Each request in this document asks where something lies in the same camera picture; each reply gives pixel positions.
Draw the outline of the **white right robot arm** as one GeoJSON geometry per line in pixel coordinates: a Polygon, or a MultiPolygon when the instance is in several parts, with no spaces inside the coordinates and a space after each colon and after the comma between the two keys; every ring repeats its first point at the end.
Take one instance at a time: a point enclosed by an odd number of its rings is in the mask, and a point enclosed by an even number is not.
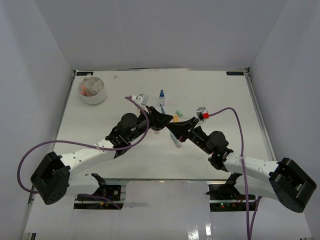
{"type": "Polygon", "coordinates": [[[241,178],[247,179],[248,193],[279,201],[287,209],[302,213],[317,188],[311,177],[292,159],[268,161],[244,157],[228,148],[221,131],[206,134],[193,117],[171,122],[167,128],[180,141],[190,140],[209,155],[208,161],[219,171],[231,173],[226,195],[236,200],[246,193],[241,178]]]}

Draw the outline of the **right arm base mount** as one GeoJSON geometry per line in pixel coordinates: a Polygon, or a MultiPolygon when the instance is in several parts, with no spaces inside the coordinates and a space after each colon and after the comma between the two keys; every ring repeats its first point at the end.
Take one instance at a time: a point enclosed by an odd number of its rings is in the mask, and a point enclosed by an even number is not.
{"type": "Polygon", "coordinates": [[[206,195],[209,197],[209,207],[212,213],[246,211],[246,196],[235,188],[241,176],[241,174],[232,173],[226,182],[208,185],[206,195]]]}

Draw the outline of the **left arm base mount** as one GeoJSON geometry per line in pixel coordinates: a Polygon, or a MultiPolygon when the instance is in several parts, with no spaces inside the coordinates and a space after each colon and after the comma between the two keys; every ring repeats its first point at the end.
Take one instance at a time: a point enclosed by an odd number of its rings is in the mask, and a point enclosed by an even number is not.
{"type": "Polygon", "coordinates": [[[73,208],[78,210],[121,210],[124,203],[121,198],[122,186],[108,184],[97,173],[91,176],[97,181],[98,189],[92,194],[78,194],[73,208]]]}

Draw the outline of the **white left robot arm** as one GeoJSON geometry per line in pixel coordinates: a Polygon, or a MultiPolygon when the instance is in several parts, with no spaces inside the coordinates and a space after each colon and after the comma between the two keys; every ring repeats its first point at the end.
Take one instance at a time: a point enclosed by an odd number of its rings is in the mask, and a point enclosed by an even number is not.
{"type": "Polygon", "coordinates": [[[75,177],[82,171],[101,162],[124,155],[131,143],[147,130],[160,131],[173,116],[158,112],[150,106],[139,116],[124,114],[108,136],[94,145],[76,152],[57,155],[54,151],[46,154],[30,181],[46,205],[58,202],[67,192],[77,187],[75,177]]]}

